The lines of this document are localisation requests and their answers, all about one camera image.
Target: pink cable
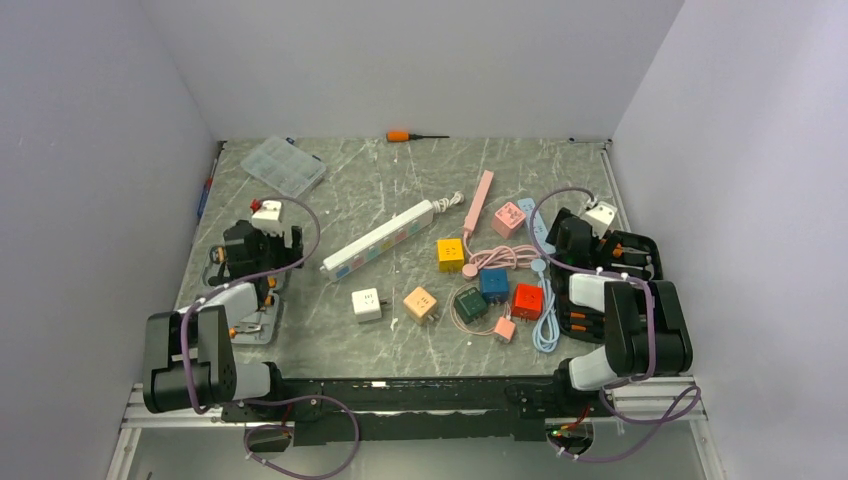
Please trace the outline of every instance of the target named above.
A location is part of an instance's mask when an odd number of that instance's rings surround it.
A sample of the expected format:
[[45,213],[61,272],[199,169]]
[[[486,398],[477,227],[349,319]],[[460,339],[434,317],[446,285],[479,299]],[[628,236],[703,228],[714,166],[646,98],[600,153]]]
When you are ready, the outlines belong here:
[[477,253],[468,247],[468,235],[462,236],[462,246],[468,252],[468,262],[480,271],[484,268],[530,268],[530,262],[539,258],[539,252],[533,245],[508,247],[501,245],[491,250],[480,250]]

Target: red power adapter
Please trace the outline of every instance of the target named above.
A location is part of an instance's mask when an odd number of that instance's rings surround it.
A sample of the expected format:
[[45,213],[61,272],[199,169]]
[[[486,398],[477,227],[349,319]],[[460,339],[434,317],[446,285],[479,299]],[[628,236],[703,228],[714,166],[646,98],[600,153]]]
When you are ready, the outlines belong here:
[[512,296],[512,316],[525,320],[538,320],[545,304],[545,291],[541,287],[519,283]]

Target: pink power adapter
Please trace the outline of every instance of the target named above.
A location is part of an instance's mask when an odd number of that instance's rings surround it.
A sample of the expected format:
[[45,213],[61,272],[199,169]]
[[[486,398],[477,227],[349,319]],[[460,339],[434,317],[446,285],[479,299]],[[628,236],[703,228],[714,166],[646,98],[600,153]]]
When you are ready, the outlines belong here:
[[505,239],[509,239],[513,233],[524,225],[525,218],[527,218],[527,215],[520,208],[512,202],[506,202],[506,205],[495,213],[495,218],[492,219],[492,228]]
[[495,339],[501,343],[509,343],[512,341],[512,335],[514,333],[515,323],[506,317],[501,317],[498,319],[498,323],[495,325],[495,331],[492,332],[492,335],[494,335]]

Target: orange screwdriver handle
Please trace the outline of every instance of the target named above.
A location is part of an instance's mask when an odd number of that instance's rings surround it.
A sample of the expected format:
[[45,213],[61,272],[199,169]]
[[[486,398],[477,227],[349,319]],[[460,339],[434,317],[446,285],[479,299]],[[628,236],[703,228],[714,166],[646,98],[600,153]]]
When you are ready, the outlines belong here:
[[386,134],[386,141],[388,142],[408,142],[409,134],[406,132],[389,132]]

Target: light blue cable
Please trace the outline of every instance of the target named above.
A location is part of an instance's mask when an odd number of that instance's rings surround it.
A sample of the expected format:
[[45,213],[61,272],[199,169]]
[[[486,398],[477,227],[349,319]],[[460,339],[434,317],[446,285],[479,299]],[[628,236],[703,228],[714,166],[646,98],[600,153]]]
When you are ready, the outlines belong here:
[[556,319],[556,296],[554,289],[551,287],[551,281],[545,278],[545,269],[547,264],[541,258],[537,258],[530,263],[530,268],[539,275],[539,283],[537,285],[545,292],[545,312],[539,317],[536,326],[533,327],[533,346],[536,350],[542,353],[551,353],[556,349],[559,342],[559,323]]

